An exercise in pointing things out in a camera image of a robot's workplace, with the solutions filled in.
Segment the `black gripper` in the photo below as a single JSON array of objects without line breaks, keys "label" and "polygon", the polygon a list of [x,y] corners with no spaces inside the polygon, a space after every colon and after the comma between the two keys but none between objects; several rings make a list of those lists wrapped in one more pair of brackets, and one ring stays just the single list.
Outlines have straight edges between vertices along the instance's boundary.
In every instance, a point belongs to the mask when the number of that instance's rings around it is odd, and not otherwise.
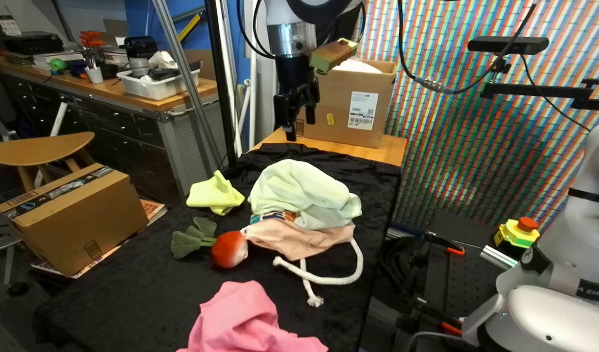
[{"label": "black gripper", "polygon": [[320,102],[320,84],[306,55],[279,57],[279,92],[275,96],[275,112],[286,116],[286,139],[296,141],[296,116],[306,108],[306,123],[316,125],[316,106]]}]

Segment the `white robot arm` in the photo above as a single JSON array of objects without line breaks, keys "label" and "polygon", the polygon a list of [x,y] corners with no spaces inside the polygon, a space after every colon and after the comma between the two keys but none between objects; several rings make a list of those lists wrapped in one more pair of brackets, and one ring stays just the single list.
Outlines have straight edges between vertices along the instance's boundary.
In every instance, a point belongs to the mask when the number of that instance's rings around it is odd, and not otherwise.
[{"label": "white robot arm", "polygon": [[[294,104],[277,118],[294,133],[300,110],[320,102],[318,51],[345,37],[337,24],[365,0],[265,0],[281,88]],[[549,233],[496,278],[496,294],[465,317],[461,339],[492,352],[599,352],[599,125],[562,213]]]}]

